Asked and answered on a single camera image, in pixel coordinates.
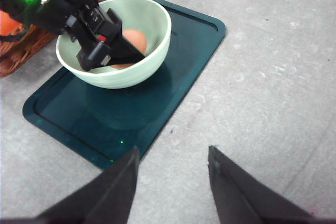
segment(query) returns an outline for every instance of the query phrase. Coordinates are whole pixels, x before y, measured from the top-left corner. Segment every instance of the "plastic tray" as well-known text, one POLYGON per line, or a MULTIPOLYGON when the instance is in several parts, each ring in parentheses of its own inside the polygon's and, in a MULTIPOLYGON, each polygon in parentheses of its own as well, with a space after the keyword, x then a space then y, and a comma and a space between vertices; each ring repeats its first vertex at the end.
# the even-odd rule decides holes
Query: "plastic tray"
POLYGON ((216 18, 154 1, 172 19, 170 48, 154 75, 111 90, 61 68, 23 107, 30 123, 102 169, 133 146, 141 157, 145 154, 225 35, 225 25, 216 18))

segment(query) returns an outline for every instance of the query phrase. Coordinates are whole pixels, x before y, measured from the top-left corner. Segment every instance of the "bowl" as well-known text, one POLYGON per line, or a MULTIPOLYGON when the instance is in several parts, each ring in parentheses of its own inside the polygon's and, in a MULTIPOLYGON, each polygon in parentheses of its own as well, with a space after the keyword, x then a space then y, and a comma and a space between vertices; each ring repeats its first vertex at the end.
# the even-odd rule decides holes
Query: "bowl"
POLYGON ((76 57, 79 43, 71 42, 64 34, 56 43, 58 60, 79 79, 101 88, 126 88, 146 80, 157 71, 168 51, 172 27, 168 12, 152 0, 106 0, 99 5, 105 11, 112 8, 122 19, 123 29, 137 29, 145 34, 145 58, 124 69, 107 66, 84 71, 76 57))

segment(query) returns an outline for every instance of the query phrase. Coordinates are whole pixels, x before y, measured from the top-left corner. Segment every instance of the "screw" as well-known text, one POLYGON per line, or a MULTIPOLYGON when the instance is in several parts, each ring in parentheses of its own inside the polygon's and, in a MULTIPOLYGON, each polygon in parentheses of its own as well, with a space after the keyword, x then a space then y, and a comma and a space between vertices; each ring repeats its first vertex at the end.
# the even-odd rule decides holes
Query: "screw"
POLYGON ((47 4, 48 2, 49 2, 49 0, 41 0, 42 5, 47 4))

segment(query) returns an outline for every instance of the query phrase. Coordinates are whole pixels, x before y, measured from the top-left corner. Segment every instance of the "gray floor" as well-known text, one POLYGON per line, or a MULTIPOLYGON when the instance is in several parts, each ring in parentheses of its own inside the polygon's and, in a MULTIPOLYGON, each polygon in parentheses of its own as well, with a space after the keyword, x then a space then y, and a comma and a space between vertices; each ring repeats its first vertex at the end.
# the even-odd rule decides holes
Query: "gray floor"
MULTIPOLYGON (((228 33, 142 161, 129 223, 219 223, 209 145, 336 218, 336 0, 168 1, 221 19, 228 33)), ((59 68, 53 41, 0 79, 2 217, 33 217, 100 173, 22 116, 59 68)))

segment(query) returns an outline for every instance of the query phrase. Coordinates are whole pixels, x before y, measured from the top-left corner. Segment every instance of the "egg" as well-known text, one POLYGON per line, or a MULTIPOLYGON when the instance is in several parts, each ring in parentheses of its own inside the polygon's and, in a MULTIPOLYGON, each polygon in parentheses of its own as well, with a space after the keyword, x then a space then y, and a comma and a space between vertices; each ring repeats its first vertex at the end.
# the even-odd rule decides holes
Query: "egg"
MULTIPOLYGON (((127 39, 133 46, 137 48, 142 54, 145 54, 146 52, 146 47, 147 47, 147 40, 145 35, 140 32, 139 30, 135 29, 125 29, 122 31, 122 35, 124 36, 125 39, 127 39)), ((125 63, 125 64, 115 64, 111 65, 110 67, 112 68, 126 68, 134 63, 125 63)))

